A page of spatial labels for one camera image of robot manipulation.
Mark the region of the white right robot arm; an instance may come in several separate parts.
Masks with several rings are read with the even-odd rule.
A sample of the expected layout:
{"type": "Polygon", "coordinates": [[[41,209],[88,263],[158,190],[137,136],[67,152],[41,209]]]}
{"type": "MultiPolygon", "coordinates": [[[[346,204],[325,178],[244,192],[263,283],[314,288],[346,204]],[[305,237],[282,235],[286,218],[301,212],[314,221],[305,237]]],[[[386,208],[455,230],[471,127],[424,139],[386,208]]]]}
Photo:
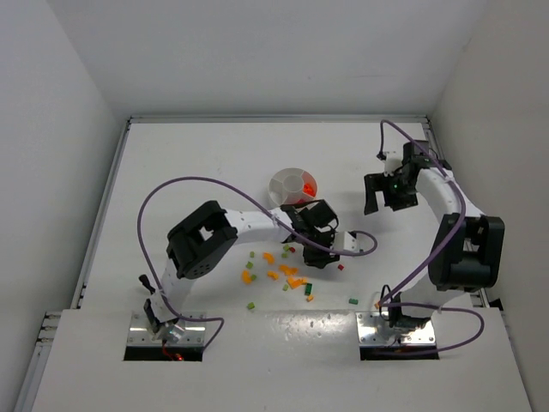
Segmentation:
{"type": "Polygon", "coordinates": [[[503,250],[503,220],[476,207],[449,164],[427,149],[427,142],[414,141],[404,144],[401,156],[380,153],[384,171],[364,177],[366,215],[377,212],[378,193],[394,211],[412,208],[423,197],[438,223],[431,252],[413,281],[380,296],[389,326],[401,329],[421,328],[451,300],[493,287],[503,250]]]}

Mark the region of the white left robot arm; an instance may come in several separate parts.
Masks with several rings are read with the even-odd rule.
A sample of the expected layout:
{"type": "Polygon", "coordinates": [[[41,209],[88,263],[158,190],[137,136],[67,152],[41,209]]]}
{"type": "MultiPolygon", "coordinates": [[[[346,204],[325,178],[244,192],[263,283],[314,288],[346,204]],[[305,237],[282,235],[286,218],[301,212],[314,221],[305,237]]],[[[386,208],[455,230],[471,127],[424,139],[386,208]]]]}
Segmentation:
{"type": "Polygon", "coordinates": [[[303,246],[307,266],[324,268],[339,260],[332,250],[341,236],[338,217],[324,200],[282,205],[265,213],[223,209],[207,201],[168,232],[166,270],[144,311],[159,335],[177,322],[175,311],[195,280],[211,272],[235,245],[263,241],[303,246]]]}

